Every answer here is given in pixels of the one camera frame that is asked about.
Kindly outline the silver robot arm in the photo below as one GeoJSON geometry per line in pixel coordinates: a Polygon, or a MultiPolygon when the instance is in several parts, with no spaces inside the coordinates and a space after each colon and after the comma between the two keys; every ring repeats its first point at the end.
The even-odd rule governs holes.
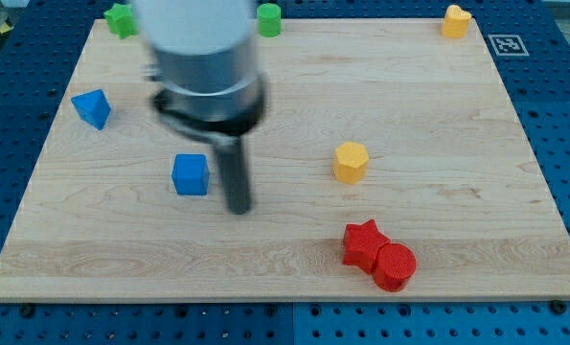
{"type": "Polygon", "coordinates": [[[249,0],[133,0],[154,56],[160,119],[203,142],[229,142],[262,118],[266,85],[249,0]]]}

